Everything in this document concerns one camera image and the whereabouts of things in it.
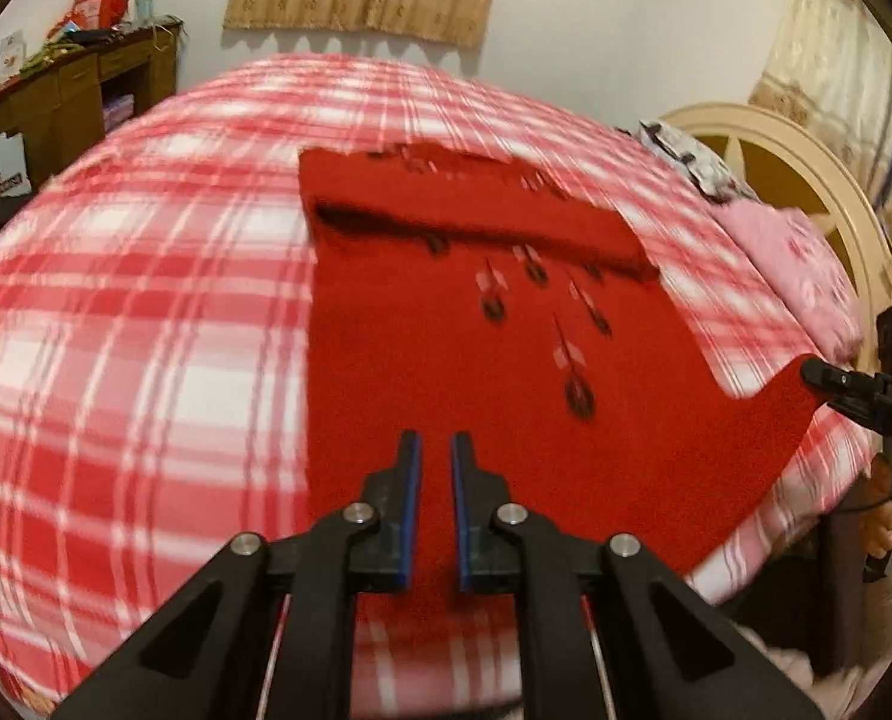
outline red cloth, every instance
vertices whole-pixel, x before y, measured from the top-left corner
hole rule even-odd
[[[753,512],[822,403],[801,358],[753,398],[723,394],[622,217],[528,163],[310,149],[300,187],[318,258],[312,514],[355,500],[401,430],[424,439],[413,591],[361,600],[397,620],[391,635],[442,635],[456,608],[455,432],[564,532],[636,533],[686,572]],[[483,304],[495,298],[501,317]],[[569,404],[570,381],[591,415]]]

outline wooden desk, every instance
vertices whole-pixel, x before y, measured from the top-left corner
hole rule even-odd
[[[0,90],[0,132],[22,132],[33,189],[105,136],[102,105],[133,95],[136,115],[176,93],[182,22],[142,28],[64,56]]]

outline patterned cloth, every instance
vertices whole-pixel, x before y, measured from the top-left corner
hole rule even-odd
[[[753,188],[735,175],[725,161],[706,143],[665,122],[639,122],[639,142],[669,162],[685,180],[713,203],[735,199],[759,202]]]
[[[621,133],[369,59],[277,56],[224,74],[121,127],[0,235],[0,664],[30,688],[71,690],[234,533],[310,525],[314,255],[298,153],[420,138],[518,154],[619,210],[726,391],[751,394],[815,352],[705,200]],[[670,408],[688,403],[670,392]],[[743,586],[776,539],[836,502],[870,443],[820,410],[694,586],[711,600]],[[486,620],[422,651],[382,623],[356,640],[359,713],[519,691],[515,634]]]

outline drawer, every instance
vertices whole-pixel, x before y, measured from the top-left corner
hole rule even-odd
[[[20,122],[59,107],[59,77],[55,71],[42,74],[9,97],[13,116]]]
[[[107,81],[121,76],[127,70],[149,61],[152,52],[152,41],[143,40],[121,49],[113,49],[111,52],[99,56],[99,80]]]
[[[59,69],[59,95],[63,102],[72,100],[85,89],[99,85],[98,63],[95,55],[84,56]]]

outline red bag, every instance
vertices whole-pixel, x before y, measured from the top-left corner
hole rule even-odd
[[[116,26],[125,15],[129,0],[75,0],[63,18],[58,20],[49,33],[51,38],[67,23],[73,22],[80,29],[108,29]]]

